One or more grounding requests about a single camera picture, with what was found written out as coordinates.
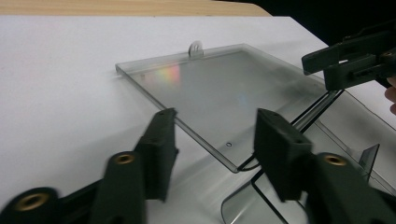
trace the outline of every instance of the brass grommet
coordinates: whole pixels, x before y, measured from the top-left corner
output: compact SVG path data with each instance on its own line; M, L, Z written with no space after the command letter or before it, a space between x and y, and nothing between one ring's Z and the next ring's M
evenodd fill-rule
M347 162L344 159L337 156L330 156L330 155L325 156L324 160L331 165L339 165L339 166L347 165Z
M20 199L15 205L15 210L29 211L43 205L48 199L49 195L46 193L36 193L28 195Z
M119 155L116 158L116 164L126 164L132 161L134 161L134 156L132 155Z

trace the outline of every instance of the clear plastic stand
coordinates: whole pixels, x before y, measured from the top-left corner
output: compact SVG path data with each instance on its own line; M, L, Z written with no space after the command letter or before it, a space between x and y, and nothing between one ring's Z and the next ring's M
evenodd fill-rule
M337 114L338 125L330 125L334 122L334 113ZM314 153L331 152L349 158L357 172L372 187L394 195L395 188L373 170L377 151L396 146L396 132L387 127L387 124L345 92L304 135L314 143ZM367 145L372 147L357 148ZM394 163L390 164L389 169L394 169ZM303 203L282 203L263 170L223 201L221 213L226 224L258 223L255 220L260 223L308 223Z

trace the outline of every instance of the white table surface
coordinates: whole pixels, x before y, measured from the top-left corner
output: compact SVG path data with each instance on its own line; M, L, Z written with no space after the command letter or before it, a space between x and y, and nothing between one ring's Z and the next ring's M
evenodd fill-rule
M131 150L158 109L115 63L249 44L302 67L326 45L286 17L0 17L0 206L35 187L61 197L100 178ZM375 82L349 90L393 127ZM256 171L232 174L177 128L180 149L167 203L149 223L222 223L220 204Z

